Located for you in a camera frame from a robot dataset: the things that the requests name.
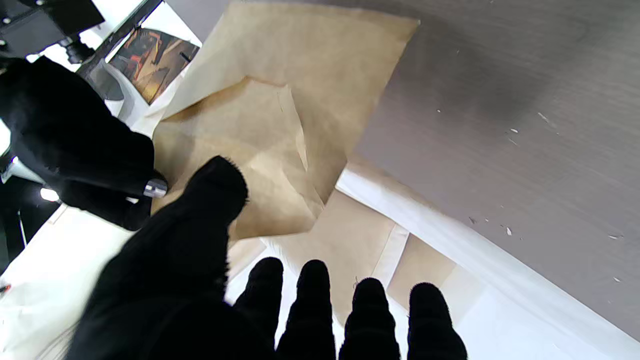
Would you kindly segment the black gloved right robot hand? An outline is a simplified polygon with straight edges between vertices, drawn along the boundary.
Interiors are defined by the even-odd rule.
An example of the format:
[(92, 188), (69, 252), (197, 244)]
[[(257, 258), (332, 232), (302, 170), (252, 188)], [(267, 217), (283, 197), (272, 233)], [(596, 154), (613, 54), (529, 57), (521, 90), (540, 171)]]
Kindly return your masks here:
[(1, 58), (1, 120), (14, 155), (69, 207), (137, 231), (150, 217), (155, 190), (167, 189), (150, 137), (45, 56), (32, 63)]

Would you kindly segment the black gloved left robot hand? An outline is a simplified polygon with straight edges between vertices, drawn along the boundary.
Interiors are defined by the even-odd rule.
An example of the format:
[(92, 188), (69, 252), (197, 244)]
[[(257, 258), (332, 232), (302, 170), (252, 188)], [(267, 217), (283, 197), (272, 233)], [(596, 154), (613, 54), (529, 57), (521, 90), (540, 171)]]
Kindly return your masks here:
[(67, 360), (399, 360), (386, 290), (355, 286), (336, 349), (330, 274), (309, 260), (297, 279), (285, 331), (284, 267), (266, 257), (226, 301), (229, 227), (249, 198), (240, 170), (208, 160), (177, 200), (154, 214), (98, 276), (70, 340)]

